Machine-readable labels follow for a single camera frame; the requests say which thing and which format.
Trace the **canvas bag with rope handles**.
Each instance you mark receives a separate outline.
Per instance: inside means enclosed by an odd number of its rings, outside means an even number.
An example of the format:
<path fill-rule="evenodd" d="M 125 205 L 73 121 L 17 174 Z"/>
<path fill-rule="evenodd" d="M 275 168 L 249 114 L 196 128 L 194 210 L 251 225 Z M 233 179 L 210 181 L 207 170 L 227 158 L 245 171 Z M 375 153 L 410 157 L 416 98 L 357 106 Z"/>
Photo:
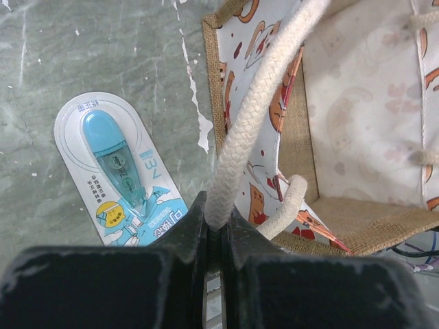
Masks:
<path fill-rule="evenodd" d="M 227 1 L 203 18 L 217 177 L 288 252 L 438 264 L 438 2 Z"/>

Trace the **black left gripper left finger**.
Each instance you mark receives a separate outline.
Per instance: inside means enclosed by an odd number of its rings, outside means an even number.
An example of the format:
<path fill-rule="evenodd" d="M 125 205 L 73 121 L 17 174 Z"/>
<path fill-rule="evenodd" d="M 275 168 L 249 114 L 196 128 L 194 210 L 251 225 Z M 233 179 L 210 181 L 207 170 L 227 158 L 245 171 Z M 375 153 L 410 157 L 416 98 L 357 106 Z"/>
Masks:
<path fill-rule="evenodd" d="M 23 250 L 1 279 L 1 327 L 205 327 L 205 201 L 146 247 Z"/>

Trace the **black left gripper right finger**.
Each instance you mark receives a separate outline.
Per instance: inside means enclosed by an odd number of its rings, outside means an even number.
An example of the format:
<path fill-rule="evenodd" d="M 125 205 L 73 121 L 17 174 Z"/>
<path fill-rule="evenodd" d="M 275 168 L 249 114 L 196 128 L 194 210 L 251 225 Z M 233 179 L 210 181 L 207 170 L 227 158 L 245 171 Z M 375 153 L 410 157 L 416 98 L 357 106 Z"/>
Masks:
<path fill-rule="evenodd" d="M 377 257 L 288 254 L 238 211 L 222 228 L 225 328 L 427 328 L 411 274 Z"/>

